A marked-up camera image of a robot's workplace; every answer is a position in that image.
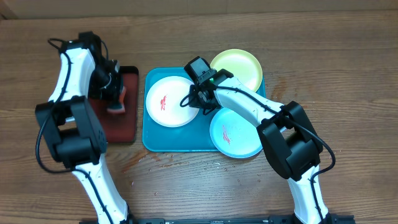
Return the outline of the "white plate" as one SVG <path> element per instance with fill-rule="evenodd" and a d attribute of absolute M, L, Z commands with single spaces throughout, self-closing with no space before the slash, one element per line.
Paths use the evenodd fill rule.
<path fill-rule="evenodd" d="M 176 128 L 188 124 L 198 114 L 198 108 L 181 107 L 193 82 L 179 76 L 165 77 L 154 83 L 146 96 L 149 116 L 158 124 Z"/>

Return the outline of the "yellow plate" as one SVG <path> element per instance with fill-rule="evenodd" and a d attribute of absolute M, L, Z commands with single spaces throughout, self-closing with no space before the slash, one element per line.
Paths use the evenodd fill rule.
<path fill-rule="evenodd" d="M 242 84 L 258 91 L 262 83 L 262 67 L 253 54 L 241 49 L 229 49 L 219 53 L 210 67 L 231 72 Z"/>

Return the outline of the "light blue plate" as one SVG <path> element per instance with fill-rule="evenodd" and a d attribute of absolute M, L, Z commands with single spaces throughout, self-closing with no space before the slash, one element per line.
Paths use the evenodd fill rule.
<path fill-rule="evenodd" d="M 227 108 L 220 109 L 211 120 L 210 138 L 217 150 L 235 159 L 249 158 L 262 150 L 256 128 Z"/>

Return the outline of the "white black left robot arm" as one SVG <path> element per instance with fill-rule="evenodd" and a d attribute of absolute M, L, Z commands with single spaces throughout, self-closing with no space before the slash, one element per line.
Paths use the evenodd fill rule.
<path fill-rule="evenodd" d="M 35 107 L 40 126 L 35 144 L 38 165 L 55 173 L 40 158 L 44 139 L 53 160 L 64 165 L 61 172 L 80 181 L 96 210 L 97 223 L 134 223 L 109 173 L 105 131 L 89 102 L 104 100 L 124 109 L 126 89 L 119 62 L 102 54 L 106 44 L 93 32 L 60 43 L 56 46 L 61 60 L 58 82 L 48 102 Z"/>

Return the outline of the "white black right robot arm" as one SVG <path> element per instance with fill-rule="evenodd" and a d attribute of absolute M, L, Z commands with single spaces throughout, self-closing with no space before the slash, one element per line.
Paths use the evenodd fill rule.
<path fill-rule="evenodd" d="M 323 202 L 318 176 L 334 167 L 320 168 L 320 153 L 330 146 L 314 130 L 302 106 L 294 101 L 276 103 L 244 86 L 222 69 L 190 71 L 193 85 L 181 106 L 199 107 L 205 113 L 227 108 L 251 123 L 259 135 L 271 167 L 289 183 L 296 223 L 332 223 Z"/>

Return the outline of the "teal plastic tray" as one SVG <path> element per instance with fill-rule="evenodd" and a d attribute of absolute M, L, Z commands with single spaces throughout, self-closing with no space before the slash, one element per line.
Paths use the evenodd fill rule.
<path fill-rule="evenodd" d="M 179 76 L 190 80 L 183 67 L 159 67 L 148 72 L 145 79 L 142 143 L 152 152 L 219 152 L 210 137 L 210 124 L 219 110 L 195 118 L 184 126 L 168 128 L 156 123 L 148 114 L 146 98 L 152 85 L 162 78 Z"/>

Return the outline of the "black red rectangular tray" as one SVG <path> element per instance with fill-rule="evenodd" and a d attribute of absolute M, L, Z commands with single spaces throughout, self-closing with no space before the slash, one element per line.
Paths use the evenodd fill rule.
<path fill-rule="evenodd" d="M 139 70 L 135 66 L 122 66 L 120 72 L 126 88 L 123 114 L 108 113 L 106 101 L 89 99 L 108 143 L 134 142 L 136 138 Z"/>

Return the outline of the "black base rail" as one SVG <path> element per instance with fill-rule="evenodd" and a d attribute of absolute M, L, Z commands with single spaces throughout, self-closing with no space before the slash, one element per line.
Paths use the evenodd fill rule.
<path fill-rule="evenodd" d="M 355 224 L 354 216 L 328 214 L 325 219 L 329 224 Z M 265 218 L 227 218 L 227 219 L 179 219 L 165 220 L 163 218 L 133 217 L 132 221 L 119 223 L 133 224 L 293 224 L 301 223 L 294 215 L 271 215 Z"/>

